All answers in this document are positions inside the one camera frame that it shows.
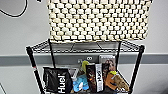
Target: shelf post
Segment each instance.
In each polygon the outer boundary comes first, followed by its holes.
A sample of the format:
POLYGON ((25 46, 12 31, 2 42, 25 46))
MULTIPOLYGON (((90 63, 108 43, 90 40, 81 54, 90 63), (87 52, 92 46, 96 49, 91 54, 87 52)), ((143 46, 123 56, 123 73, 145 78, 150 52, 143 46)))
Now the shelf post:
POLYGON ((50 46, 50 52, 51 52, 51 58, 52 58, 52 61, 53 61, 53 66, 54 66, 54 68, 56 68, 55 59, 54 59, 54 55, 53 55, 53 50, 52 50, 52 45, 51 45, 50 39, 48 39, 48 43, 49 43, 49 46, 50 46))
POLYGON ((118 43, 118 50, 117 50, 117 55, 116 55, 116 71, 117 71, 117 66, 118 66, 118 62, 119 62, 121 42, 122 41, 119 41, 119 43, 118 43))
POLYGON ((141 45, 139 47, 139 53, 138 53, 138 57, 137 57, 137 60, 136 60, 134 72, 133 72, 133 75, 132 75, 131 84, 130 84, 130 87, 129 87, 130 91, 129 91, 128 94, 131 94, 132 91, 133 91, 133 86, 134 86, 134 83, 135 83, 136 75, 137 75, 137 72, 138 72, 138 68, 139 68, 139 65, 140 65, 140 61, 141 61, 144 49, 145 49, 144 45, 141 45))
POLYGON ((32 67, 34 69, 34 74, 35 74, 35 77, 36 77, 40 92, 41 92, 41 94, 45 94, 44 90, 43 90, 43 87, 42 87, 42 84, 41 84, 40 76, 39 76, 39 73, 38 73, 38 69, 36 67, 36 63, 35 63, 35 60, 34 60, 34 57, 33 57, 33 51, 31 49, 31 47, 30 46, 26 47, 26 51, 27 51, 27 54, 29 55, 32 67))

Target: wicker basket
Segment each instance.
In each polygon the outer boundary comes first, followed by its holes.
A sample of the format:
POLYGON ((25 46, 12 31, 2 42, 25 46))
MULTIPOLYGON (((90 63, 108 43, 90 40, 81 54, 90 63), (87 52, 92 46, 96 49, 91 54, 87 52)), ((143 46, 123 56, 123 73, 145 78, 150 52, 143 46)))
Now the wicker basket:
POLYGON ((47 0, 56 43, 142 40, 151 0, 47 0))

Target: metal wire shelf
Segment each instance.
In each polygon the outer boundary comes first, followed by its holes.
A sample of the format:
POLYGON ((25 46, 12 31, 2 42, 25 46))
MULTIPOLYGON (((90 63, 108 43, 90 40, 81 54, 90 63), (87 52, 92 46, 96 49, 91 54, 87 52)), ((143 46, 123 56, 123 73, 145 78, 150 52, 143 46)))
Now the metal wire shelf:
MULTIPOLYGON (((52 43, 53 53, 114 53, 118 51, 119 42, 94 42, 94 43, 52 43)), ((48 41, 31 47, 35 53, 50 53, 48 41)), ((128 41, 121 42, 120 52, 138 52, 139 45, 128 41)))

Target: black metal shelf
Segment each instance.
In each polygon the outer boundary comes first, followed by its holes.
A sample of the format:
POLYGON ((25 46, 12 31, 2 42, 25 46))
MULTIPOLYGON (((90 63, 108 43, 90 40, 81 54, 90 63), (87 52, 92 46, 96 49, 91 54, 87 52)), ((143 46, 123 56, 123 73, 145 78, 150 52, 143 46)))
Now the black metal shelf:
POLYGON ((116 55, 116 70, 117 70, 120 52, 138 52, 131 83, 129 84, 130 91, 117 90, 117 93, 131 94, 133 91, 134 82, 136 79, 136 75, 138 72, 138 68, 140 65, 140 61, 141 61, 144 49, 145 47, 143 45, 136 45, 128 41, 66 43, 66 44, 62 43, 60 44, 60 43, 51 42, 50 39, 42 43, 39 43, 35 46, 26 47, 27 54, 29 55, 32 67, 34 68, 34 73, 35 73, 36 80, 37 80, 41 94, 45 94, 45 93, 44 93, 44 89, 41 84, 41 80, 38 74, 38 70, 36 67, 33 53, 51 53, 51 58, 52 58, 52 63, 53 63, 54 68, 56 68, 55 59, 53 55, 54 53, 117 53, 116 55))
MULTIPOLYGON (((94 42, 94 43, 52 43, 53 53, 114 53, 118 52, 117 47, 103 47, 106 45, 118 45, 119 42, 94 42)), ((34 53, 50 53, 48 41, 44 41, 31 47, 34 53)), ((138 52, 139 45, 128 41, 121 42, 120 52, 138 52)))

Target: product label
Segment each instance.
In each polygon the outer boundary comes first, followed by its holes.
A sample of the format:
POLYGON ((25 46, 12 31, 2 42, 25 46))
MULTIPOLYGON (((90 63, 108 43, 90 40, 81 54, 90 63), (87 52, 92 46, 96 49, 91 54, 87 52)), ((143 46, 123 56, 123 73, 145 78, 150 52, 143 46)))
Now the product label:
POLYGON ((96 64, 97 92, 103 91, 102 64, 96 64))
POLYGON ((81 82, 80 84, 79 84, 79 90, 82 90, 83 89, 83 82, 81 82))
POLYGON ((61 76, 58 74, 59 79, 59 87, 58 87, 58 93, 65 93, 65 76, 61 76))

